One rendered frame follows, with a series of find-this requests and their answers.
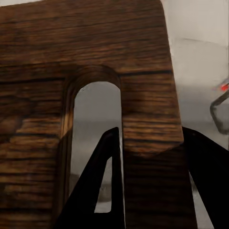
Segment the cutting board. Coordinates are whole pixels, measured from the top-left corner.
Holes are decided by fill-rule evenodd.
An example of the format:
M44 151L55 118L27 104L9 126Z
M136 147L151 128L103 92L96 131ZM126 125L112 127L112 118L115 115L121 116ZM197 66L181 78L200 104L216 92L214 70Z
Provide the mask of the cutting board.
M198 229L160 0L0 7L0 229L53 229L74 100L98 81L121 92L125 229Z

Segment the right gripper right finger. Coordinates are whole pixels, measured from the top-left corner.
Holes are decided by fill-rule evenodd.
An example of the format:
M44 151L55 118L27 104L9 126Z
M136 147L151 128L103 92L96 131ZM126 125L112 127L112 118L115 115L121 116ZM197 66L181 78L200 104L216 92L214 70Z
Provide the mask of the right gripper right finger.
M229 229L229 151L196 130L182 130L188 168L214 229Z

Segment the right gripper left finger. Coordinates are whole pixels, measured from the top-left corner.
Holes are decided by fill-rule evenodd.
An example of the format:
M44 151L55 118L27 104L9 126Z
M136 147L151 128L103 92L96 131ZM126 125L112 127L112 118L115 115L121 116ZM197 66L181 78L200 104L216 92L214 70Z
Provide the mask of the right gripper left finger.
M111 156L111 211L94 213L106 162ZM53 229L125 229L118 127L101 136Z

